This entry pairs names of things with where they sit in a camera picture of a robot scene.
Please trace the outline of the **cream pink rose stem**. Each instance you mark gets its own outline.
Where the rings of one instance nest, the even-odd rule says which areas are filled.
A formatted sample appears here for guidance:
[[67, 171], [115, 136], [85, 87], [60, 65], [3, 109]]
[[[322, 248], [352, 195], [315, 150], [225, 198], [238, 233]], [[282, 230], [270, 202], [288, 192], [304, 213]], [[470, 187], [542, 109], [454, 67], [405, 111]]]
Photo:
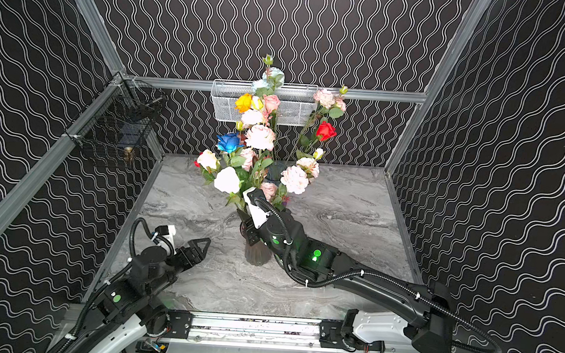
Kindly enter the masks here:
[[214, 183], [216, 175], [224, 168], [221, 168], [220, 161], [217, 159], [216, 155], [210, 151], [203, 151], [197, 158], [201, 164], [201, 173], [203, 178], [207, 183]]

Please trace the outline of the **pink spray flower stem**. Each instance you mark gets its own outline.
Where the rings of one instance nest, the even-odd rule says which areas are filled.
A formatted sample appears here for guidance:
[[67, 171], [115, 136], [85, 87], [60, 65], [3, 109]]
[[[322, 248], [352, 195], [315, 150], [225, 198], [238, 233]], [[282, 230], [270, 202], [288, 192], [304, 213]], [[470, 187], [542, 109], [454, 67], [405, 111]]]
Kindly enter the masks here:
[[279, 174], [280, 184], [272, 198], [272, 203], [279, 209], [284, 209], [289, 201], [289, 195], [302, 195], [307, 187], [320, 175], [319, 161], [324, 156], [324, 149], [319, 147], [312, 154], [302, 154], [291, 166], [287, 166]]

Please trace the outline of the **yellow rose stem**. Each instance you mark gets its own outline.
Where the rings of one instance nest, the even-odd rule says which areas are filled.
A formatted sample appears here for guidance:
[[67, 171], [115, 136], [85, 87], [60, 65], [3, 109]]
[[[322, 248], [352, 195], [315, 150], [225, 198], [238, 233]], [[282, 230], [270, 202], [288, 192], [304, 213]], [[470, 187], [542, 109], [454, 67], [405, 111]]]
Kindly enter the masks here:
[[235, 107], [239, 113], [244, 114], [252, 108], [252, 103], [253, 95], [245, 93], [235, 101]]

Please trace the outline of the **pink peony spray stem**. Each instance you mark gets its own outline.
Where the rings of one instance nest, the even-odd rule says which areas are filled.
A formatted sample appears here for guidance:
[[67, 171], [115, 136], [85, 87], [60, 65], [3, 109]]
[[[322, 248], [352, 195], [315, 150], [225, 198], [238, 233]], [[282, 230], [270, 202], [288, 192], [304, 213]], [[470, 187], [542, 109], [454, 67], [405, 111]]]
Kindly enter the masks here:
[[322, 122], [329, 122], [333, 124], [332, 121], [338, 120], [346, 114], [346, 108], [348, 106], [345, 102], [345, 96], [348, 91], [349, 88], [347, 88], [347, 86], [342, 86], [338, 90], [331, 90], [327, 88], [320, 88], [316, 90], [316, 92], [313, 94], [315, 108], [303, 122], [303, 128], [296, 138], [293, 150], [288, 156], [288, 160], [295, 156], [294, 153], [297, 149], [299, 137], [301, 136], [301, 134], [307, 134], [311, 136], [315, 133], [318, 126]]

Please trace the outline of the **white pink rose stem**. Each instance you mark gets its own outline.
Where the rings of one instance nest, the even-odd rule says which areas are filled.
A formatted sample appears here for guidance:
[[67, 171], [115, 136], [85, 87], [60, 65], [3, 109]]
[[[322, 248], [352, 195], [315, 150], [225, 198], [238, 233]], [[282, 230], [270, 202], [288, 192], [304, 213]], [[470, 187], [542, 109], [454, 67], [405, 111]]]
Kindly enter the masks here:
[[246, 211], [246, 203], [242, 196], [246, 182], [243, 179], [246, 171], [227, 167], [222, 169], [215, 177], [213, 185], [226, 194], [227, 205], [234, 205], [239, 211]]

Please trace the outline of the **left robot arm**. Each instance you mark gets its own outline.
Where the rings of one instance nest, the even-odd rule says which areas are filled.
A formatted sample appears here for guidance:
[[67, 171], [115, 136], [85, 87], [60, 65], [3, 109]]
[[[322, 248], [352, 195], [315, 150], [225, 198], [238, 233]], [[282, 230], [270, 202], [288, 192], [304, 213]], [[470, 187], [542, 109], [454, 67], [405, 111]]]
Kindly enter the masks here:
[[47, 353], [121, 353], [143, 338], [185, 339], [194, 316], [171, 310], [159, 294], [202, 263], [211, 240], [193, 239], [169, 254], [160, 246], [131, 256], [122, 271], [93, 293], [75, 325]]

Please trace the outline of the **white flower stem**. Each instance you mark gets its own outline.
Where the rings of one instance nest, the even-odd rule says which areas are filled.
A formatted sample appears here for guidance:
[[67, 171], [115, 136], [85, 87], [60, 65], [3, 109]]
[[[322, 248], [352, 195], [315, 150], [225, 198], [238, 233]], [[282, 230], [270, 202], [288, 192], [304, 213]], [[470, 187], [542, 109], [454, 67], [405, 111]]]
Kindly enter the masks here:
[[264, 100], [264, 96], [276, 95], [276, 92], [283, 86], [285, 75], [284, 73], [273, 67], [273, 57], [267, 54], [262, 58], [265, 65], [265, 72], [260, 80], [252, 83], [254, 96], [258, 96]]

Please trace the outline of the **dark pink glass vase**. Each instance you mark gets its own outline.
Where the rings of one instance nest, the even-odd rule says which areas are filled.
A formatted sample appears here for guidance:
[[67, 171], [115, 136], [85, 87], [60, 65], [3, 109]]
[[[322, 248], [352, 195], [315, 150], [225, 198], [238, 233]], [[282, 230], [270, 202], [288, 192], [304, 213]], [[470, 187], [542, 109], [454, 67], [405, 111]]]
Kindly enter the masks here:
[[271, 250], [264, 244], [257, 242], [254, 245], [246, 244], [244, 247], [245, 260], [253, 266], [267, 264], [272, 258]]

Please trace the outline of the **blue purple glass vase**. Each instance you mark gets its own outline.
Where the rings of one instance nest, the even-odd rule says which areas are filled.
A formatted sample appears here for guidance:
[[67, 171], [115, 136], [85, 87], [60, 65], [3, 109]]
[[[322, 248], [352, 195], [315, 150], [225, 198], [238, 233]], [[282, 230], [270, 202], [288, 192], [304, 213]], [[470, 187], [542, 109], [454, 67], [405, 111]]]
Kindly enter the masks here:
[[267, 167], [268, 173], [266, 174], [266, 180], [268, 182], [279, 183], [282, 178], [282, 172], [287, 169], [288, 165], [282, 161], [275, 161], [269, 167]]

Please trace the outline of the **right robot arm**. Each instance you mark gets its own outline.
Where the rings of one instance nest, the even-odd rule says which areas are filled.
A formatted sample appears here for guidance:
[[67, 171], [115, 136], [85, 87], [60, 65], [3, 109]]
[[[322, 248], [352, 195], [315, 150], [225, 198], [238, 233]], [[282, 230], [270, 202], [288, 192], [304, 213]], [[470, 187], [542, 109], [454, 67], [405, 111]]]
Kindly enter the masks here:
[[402, 334], [419, 353], [452, 353], [453, 319], [445, 289], [433, 289], [372, 269], [347, 253], [309, 237], [289, 211], [258, 198], [247, 203], [249, 234], [265, 244], [295, 283], [333, 286], [382, 306], [403, 318]]

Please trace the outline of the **cream white rose stem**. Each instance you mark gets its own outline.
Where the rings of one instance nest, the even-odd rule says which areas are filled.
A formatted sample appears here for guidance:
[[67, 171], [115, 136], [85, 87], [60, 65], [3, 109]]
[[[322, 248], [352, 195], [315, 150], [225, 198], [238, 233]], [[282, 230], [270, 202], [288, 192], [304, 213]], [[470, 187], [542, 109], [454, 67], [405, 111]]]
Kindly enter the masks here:
[[264, 100], [258, 96], [252, 98], [251, 108], [255, 111], [262, 111], [264, 109]]

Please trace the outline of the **pink rosebud stem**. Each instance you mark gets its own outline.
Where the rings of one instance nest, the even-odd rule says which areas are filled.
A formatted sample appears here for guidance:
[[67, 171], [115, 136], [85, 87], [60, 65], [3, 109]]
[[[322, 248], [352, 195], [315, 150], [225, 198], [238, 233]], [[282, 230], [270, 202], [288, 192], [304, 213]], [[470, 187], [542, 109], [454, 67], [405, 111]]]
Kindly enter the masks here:
[[275, 144], [277, 142], [277, 113], [281, 102], [277, 95], [264, 96], [264, 127], [266, 128], [266, 133], [264, 133], [263, 149], [268, 150], [273, 159], [277, 158], [275, 153]]

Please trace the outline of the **large red rose stem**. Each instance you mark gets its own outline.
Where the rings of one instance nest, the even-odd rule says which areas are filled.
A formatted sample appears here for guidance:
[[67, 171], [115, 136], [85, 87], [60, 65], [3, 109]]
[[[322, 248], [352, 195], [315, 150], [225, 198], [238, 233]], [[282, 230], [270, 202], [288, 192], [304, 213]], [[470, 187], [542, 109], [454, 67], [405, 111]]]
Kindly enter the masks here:
[[301, 134], [294, 154], [298, 158], [310, 157], [315, 153], [315, 149], [317, 149], [321, 143], [332, 139], [336, 135], [335, 127], [331, 123], [322, 122], [311, 136]]

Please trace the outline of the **large pink peony spray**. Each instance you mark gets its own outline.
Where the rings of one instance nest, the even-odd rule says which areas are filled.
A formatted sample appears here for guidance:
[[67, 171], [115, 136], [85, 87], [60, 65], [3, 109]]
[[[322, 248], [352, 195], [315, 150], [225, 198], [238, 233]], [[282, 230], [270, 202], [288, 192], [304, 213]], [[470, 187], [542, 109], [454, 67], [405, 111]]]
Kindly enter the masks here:
[[276, 134], [273, 129], [263, 123], [251, 126], [241, 134], [244, 145], [235, 152], [236, 158], [242, 158], [242, 164], [236, 167], [240, 179], [238, 193], [228, 198], [237, 210], [246, 212], [243, 192], [249, 188], [262, 189], [269, 202], [275, 199], [278, 187], [274, 179], [274, 148]]

